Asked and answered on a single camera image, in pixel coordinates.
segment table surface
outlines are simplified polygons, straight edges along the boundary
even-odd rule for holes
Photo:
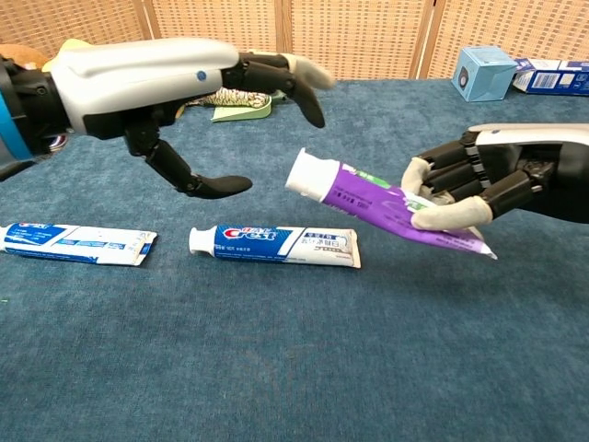
[[[484,122],[586,122],[589,101],[466,103],[448,81],[340,82],[327,126],[293,102],[162,130],[208,176],[174,191],[121,139],[76,136],[2,184],[0,225],[158,233],[141,267],[0,255],[2,440],[584,440],[589,229],[514,211],[482,229],[499,256],[395,237],[284,188],[301,147],[399,183],[411,155]],[[355,228],[362,269],[190,255],[192,227]]]

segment blue tissue box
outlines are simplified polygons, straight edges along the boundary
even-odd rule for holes
[[[517,62],[498,46],[463,48],[452,84],[466,101],[501,100],[516,68]]]

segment toothpaste tube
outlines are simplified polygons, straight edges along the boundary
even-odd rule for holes
[[[339,265],[360,268],[356,232],[312,227],[221,225],[191,230],[189,249],[242,261]]]
[[[301,149],[285,187],[345,214],[412,241],[445,249],[497,256],[470,230],[428,231],[411,225],[416,210],[434,203],[334,159]]]
[[[0,250],[21,256],[138,266],[156,232],[61,224],[11,224],[0,227]]]

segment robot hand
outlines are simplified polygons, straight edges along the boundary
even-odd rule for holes
[[[187,102],[221,87],[281,91],[314,126],[325,126],[313,91],[331,88],[331,74],[305,57],[239,52],[197,38],[132,41],[61,50],[50,73],[0,58],[0,180],[51,157],[68,132],[101,140],[123,137],[131,155],[179,192],[204,199],[249,189],[245,177],[192,173],[159,137]]]
[[[478,227],[516,208],[589,223],[589,124],[483,124],[414,157],[401,188],[436,202],[414,227]]]

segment woven panel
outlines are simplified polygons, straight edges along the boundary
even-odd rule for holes
[[[408,78],[425,1],[293,0],[293,52],[339,79]]]
[[[91,44],[144,36],[132,1],[0,1],[0,43],[24,44],[53,57],[67,39]]]
[[[451,77],[464,46],[495,44],[512,57],[586,60],[588,36],[586,0],[446,0],[428,77]]]
[[[276,49],[273,0],[153,0],[162,37],[227,41],[240,50]]]

